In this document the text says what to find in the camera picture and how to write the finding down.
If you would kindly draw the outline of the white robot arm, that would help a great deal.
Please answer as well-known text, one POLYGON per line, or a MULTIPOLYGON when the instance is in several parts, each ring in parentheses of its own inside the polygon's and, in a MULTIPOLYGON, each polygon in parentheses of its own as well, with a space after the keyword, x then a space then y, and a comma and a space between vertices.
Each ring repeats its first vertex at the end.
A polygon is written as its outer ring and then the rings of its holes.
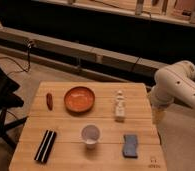
POLYGON ((177 98, 195 109, 195 65, 187 60, 176 62, 155 72, 155 85, 148 94, 152 107, 153 123, 159 124, 177 98))

